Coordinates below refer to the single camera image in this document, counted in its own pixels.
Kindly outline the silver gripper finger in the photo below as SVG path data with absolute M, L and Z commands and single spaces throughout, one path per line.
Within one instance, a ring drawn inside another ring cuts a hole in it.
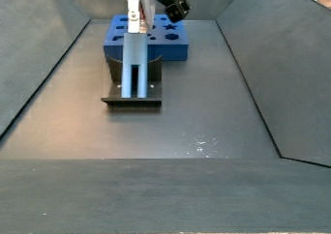
M 156 0 L 142 0 L 140 31 L 143 33 L 146 33 L 154 25 L 155 2 Z
M 128 3 L 128 32 L 140 32 L 140 0 L 127 0 Z

